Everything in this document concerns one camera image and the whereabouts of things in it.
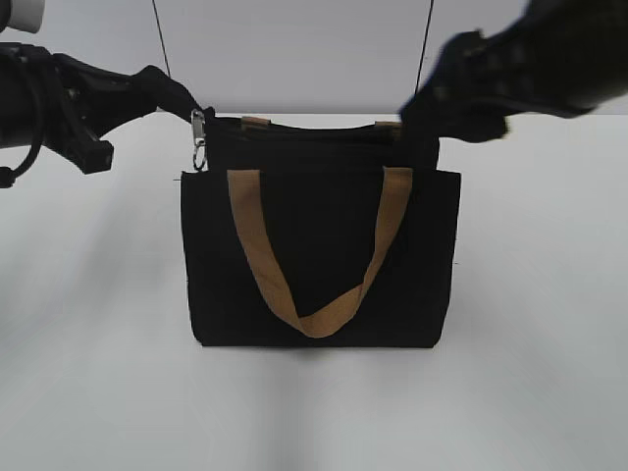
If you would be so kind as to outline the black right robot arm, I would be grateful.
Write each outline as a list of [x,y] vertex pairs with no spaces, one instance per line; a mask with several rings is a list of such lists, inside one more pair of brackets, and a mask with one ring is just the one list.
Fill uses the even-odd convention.
[[491,36],[460,32],[401,108],[401,138],[483,143],[520,114],[574,119],[627,93],[627,4],[531,1]]

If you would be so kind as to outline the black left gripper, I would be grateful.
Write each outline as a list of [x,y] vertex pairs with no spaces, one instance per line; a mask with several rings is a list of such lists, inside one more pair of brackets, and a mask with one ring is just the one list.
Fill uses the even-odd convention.
[[103,136],[147,114],[147,96],[171,114],[202,107],[191,93],[156,66],[126,76],[90,66],[69,55],[52,56],[45,76],[48,93],[44,146],[85,175],[112,168],[114,147]]

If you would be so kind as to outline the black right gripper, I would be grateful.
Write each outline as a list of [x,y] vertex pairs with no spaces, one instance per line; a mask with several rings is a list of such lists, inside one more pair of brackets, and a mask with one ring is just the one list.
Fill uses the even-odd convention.
[[506,136],[506,111],[472,70],[472,59],[487,43],[478,30],[445,43],[429,78],[399,110],[400,140],[446,137],[476,144]]

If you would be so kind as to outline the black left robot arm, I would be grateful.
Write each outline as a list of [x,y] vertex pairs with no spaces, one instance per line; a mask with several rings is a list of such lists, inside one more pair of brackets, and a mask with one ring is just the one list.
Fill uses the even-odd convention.
[[1,185],[12,187],[46,147],[85,175],[107,172],[114,147],[104,136],[156,111],[192,126],[193,145],[205,143],[215,116],[161,69],[149,65],[133,75],[102,70],[64,53],[23,42],[1,45],[1,146],[25,146],[17,167],[1,169]]

